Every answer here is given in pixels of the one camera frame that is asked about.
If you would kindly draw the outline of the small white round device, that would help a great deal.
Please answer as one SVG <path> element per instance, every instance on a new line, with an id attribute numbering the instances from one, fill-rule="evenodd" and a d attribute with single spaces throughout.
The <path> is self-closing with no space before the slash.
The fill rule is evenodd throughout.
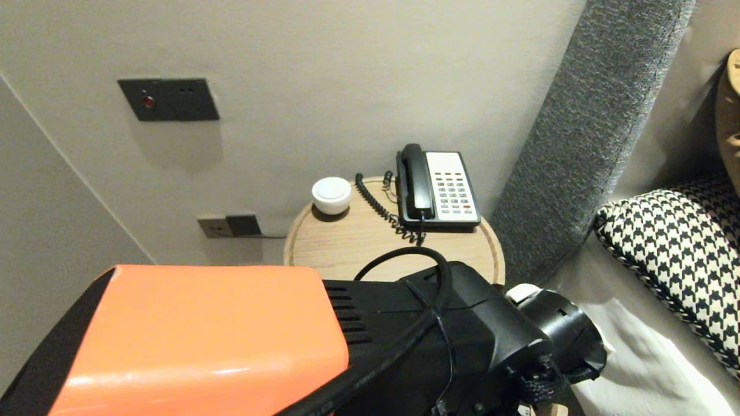
<path id="1" fill-rule="evenodd" d="M 315 208 L 328 216 L 337 216 L 350 207 L 353 190 L 343 177 L 323 177 L 312 186 Z"/>

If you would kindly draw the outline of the round wooden nightstand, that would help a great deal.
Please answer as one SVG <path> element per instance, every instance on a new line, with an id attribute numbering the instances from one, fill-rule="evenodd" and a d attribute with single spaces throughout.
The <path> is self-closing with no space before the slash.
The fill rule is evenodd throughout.
<path id="1" fill-rule="evenodd" d="M 350 281 L 371 260 L 396 248 L 412 247 L 352 186 L 348 210 L 328 216 L 309 204 L 294 219 L 283 250 L 286 266 L 316 269 L 324 279 Z M 489 283 L 505 282 L 505 261 L 497 235 L 483 220 L 470 232 L 428 231 L 423 247 L 449 261 L 474 268 Z"/>

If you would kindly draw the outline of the black telephone handset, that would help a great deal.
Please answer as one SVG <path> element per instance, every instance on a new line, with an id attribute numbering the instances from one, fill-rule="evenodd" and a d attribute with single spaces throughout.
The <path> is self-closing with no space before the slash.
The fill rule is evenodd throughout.
<path id="1" fill-rule="evenodd" d="M 434 217 L 434 200 L 427 158 L 418 144 L 407 144 L 401 152 L 405 168 L 405 208 L 409 218 L 422 221 Z"/>

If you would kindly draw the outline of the black and white telephone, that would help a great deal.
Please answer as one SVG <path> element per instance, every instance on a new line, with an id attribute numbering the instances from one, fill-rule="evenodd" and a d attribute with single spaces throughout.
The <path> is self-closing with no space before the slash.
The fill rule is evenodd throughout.
<path id="1" fill-rule="evenodd" d="M 434 217 L 422 221 L 409 218 L 405 208 L 405 168 L 397 153 L 397 210 L 400 223 L 424 231 L 470 232 L 481 222 L 479 206 L 462 156 L 458 152 L 427 152 L 434 200 Z"/>

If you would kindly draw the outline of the grey fabric headboard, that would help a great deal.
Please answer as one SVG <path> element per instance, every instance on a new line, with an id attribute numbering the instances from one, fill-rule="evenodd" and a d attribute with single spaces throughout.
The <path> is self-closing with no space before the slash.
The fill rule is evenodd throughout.
<path id="1" fill-rule="evenodd" d="M 696 0 L 586 0 L 495 203 L 505 283 L 543 284 L 589 237 L 668 76 Z"/>

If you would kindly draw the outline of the black white houndstooth pillow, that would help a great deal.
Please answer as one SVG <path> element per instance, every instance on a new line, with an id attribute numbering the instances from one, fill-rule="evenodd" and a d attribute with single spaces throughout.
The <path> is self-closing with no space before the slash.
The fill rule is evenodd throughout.
<path id="1" fill-rule="evenodd" d="M 607 203 L 594 235 L 740 381 L 740 197 L 730 179 Z"/>

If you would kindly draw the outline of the white bed sheet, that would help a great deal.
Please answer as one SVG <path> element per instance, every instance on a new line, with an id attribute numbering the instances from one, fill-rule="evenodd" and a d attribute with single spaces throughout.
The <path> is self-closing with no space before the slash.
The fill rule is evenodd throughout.
<path id="1" fill-rule="evenodd" d="M 740 416 L 737 380 L 594 235 L 547 285 L 602 330 L 601 376 L 573 387 L 578 416 Z"/>

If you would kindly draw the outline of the light wooden rounded object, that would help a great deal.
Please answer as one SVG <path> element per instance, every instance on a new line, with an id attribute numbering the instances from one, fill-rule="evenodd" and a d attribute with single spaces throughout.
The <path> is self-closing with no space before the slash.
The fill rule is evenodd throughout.
<path id="1" fill-rule="evenodd" d="M 740 49 L 728 55 L 717 82 L 715 131 L 725 171 L 740 198 Z"/>

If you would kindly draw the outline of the silver wall socket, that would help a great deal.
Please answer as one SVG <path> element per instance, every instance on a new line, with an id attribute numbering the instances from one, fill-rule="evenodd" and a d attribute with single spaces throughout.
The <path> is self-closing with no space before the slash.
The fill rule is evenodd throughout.
<path id="1" fill-rule="evenodd" d="M 229 221 L 225 216 L 199 216 L 197 223 L 207 239 L 230 239 L 234 237 Z"/>

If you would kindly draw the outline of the dark wall switch panel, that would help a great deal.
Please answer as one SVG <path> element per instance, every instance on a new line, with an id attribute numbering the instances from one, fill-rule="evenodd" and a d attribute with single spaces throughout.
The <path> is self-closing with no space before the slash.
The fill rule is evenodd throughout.
<path id="1" fill-rule="evenodd" d="M 118 85 L 138 121 L 220 120 L 204 78 L 120 79 Z"/>

